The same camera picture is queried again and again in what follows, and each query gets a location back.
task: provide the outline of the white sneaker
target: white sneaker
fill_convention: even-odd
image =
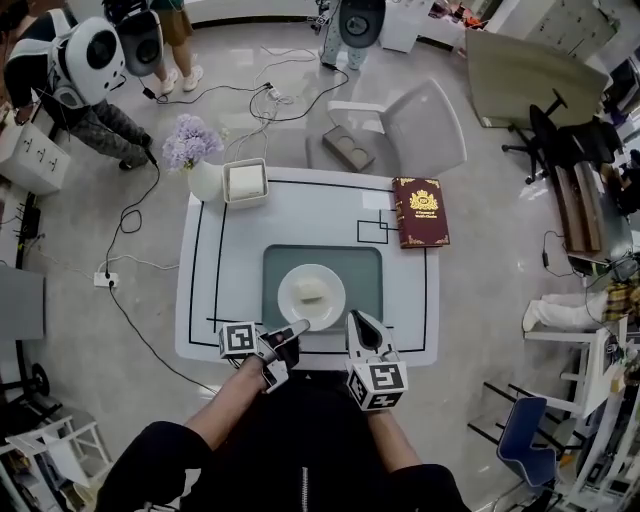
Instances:
[[[178,70],[173,68],[167,74],[167,79],[160,85],[160,94],[171,94],[178,81]]]
[[[204,76],[204,69],[202,66],[193,66],[191,68],[191,74],[184,78],[184,84],[182,85],[182,90],[184,92],[191,92],[196,87],[198,87],[198,82]]]

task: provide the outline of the gray panel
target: gray panel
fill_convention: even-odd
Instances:
[[[44,276],[0,265],[0,337],[44,338]]]

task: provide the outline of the hand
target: hand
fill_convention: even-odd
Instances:
[[[243,391],[260,393],[267,388],[267,383],[262,376],[262,359],[258,356],[249,356],[240,365],[238,372],[231,377],[227,384],[239,387]]]

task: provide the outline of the red book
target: red book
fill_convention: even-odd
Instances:
[[[400,247],[449,245],[449,228],[438,180],[394,178]]]

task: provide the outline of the gold emblem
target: gold emblem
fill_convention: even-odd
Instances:
[[[438,209],[438,201],[433,194],[429,194],[424,190],[418,190],[417,193],[411,194],[410,206],[412,210],[430,210]]]

